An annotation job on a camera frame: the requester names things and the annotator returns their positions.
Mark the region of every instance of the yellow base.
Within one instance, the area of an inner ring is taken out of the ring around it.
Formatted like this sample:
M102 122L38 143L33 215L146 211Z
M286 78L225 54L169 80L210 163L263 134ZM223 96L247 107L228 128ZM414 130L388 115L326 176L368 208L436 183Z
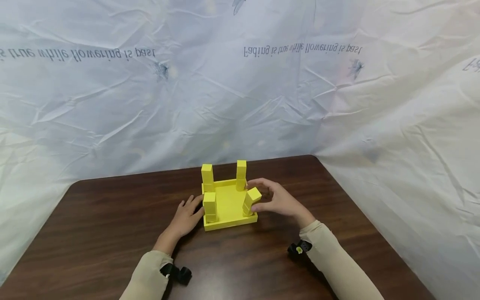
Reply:
M207 223L206 217L204 216L205 231L255 223L257 221L257 213L253 213L251 216L243 216L242 207L247 190L237 191L236 182L236 179L214 181L218 221Z

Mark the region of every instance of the brown table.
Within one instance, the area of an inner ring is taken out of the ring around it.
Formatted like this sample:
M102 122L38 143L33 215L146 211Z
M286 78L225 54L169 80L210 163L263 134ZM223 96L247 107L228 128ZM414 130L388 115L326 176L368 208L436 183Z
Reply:
M235 167L214 166L215 179L234 178ZM280 182L327 224L386 300L433 299L315 157L249 162L247 178L256 177ZM118 299L178 203L201 192L201 181L200 168L191 168L75 183L0 288L0 299ZM174 254L193 278L187 287L170 283L164 299L335 299L309 261L288 258L298 233L292 220L271 213L210 232L199 224Z

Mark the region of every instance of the long sleeve shirt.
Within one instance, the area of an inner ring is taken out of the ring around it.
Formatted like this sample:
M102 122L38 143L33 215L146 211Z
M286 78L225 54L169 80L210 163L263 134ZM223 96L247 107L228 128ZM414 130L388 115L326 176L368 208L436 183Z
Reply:
M311 223L300 230L300 238L312 244L307 255L323 272L339 300L383 300L372 281L343 250L325 224ZM171 262L172 258L163 252L146 253L120 300L161 300L168 279L160 273L160 268Z

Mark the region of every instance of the white backdrop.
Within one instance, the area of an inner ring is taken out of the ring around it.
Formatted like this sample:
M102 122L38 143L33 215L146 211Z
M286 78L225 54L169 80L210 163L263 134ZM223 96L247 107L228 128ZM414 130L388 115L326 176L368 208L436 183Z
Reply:
M0 282L77 180L313 153L437 299L478 298L478 1L1 6Z

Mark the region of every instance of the black device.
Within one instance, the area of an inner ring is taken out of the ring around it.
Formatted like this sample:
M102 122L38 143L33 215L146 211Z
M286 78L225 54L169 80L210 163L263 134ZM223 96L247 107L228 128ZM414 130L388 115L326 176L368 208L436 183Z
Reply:
M312 248L312 244L306 240L300 240L297 244L292 243L288 248L288 253L293 256L308 252Z
M174 264L166 264L160 269L160 273L166 278L173 278L181 285L188 285L190 279L192 278L192 272L189 268L182 267L182 269L178 269Z

